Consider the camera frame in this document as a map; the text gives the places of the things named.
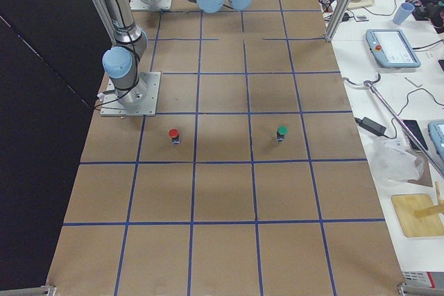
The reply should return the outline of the green push button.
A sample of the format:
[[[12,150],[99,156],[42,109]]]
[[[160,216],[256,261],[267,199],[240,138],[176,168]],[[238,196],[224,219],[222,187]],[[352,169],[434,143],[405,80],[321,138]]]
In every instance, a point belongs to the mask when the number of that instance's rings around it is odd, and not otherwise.
[[[276,131],[276,140],[279,142],[284,141],[287,133],[288,129],[285,125],[279,126]]]

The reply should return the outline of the red push button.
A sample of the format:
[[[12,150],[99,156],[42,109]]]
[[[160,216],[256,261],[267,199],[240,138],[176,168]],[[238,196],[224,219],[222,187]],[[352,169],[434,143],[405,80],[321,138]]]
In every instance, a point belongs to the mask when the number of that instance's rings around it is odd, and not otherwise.
[[[180,144],[180,132],[178,129],[172,128],[169,130],[168,134],[173,145]]]

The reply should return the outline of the light blue plastic cup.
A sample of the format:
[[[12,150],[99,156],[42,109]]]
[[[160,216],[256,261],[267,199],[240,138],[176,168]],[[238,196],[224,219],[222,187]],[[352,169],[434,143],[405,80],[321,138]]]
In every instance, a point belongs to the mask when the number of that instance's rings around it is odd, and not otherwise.
[[[415,6],[412,3],[404,2],[400,5],[398,10],[393,16],[392,22],[396,25],[401,25],[415,10]]]

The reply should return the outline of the blue teach pendant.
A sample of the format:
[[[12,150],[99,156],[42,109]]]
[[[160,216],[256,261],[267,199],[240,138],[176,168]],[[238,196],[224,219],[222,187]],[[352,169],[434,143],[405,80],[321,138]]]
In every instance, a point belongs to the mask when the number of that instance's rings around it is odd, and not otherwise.
[[[443,127],[444,127],[443,120],[432,121],[427,126],[430,139],[441,161],[443,161],[443,151],[444,151]]]
[[[381,67],[418,68],[421,62],[400,29],[368,29],[370,52]]]

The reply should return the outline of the black power adapter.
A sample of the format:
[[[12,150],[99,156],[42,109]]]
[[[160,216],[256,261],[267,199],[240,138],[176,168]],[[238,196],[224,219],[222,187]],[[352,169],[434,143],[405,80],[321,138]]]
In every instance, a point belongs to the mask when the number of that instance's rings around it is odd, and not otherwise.
[[[358,125],[378,137],[383,136],[386,131],[386,127],[367,117],[358,120]]]

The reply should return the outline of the black smartphone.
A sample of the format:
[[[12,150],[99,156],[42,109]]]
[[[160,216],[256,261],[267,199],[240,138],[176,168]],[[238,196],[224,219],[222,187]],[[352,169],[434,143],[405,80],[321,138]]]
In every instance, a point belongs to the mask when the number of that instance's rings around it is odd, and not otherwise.
[[[417,120],[403,119],[402,121],[408,127],[408,129],[411,131],[411,133],[414,135],[414,137],[421,143],[423,148],[425,150],[428,150],[427,143],[425,141],[425,138],[422,135],[422,132],[421,132],[421,129],[420,129],[420,126],[419,126]],[[408,138],[408,140],[409,140],[409,144],[411,146],[411,149],[419,152],[420,149],[415,144],[415,142],[411,138]]]

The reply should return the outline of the clear plastic bag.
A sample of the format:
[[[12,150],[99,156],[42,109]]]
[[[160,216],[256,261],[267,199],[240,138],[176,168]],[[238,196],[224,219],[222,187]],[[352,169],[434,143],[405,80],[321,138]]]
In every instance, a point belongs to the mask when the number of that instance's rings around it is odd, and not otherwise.
[[[377,186],[399,186],[423,176],[424,158],[400,139],[374,138],[364,149]]]

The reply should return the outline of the wooden cutting board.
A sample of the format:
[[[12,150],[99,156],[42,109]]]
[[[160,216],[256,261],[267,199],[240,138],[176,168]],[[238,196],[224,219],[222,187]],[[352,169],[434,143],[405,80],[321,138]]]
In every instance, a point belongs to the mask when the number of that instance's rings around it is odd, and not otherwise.
[[[443,236],[443,204],[434,204],[428,194],[391,197],[402,232],[407,238]]]

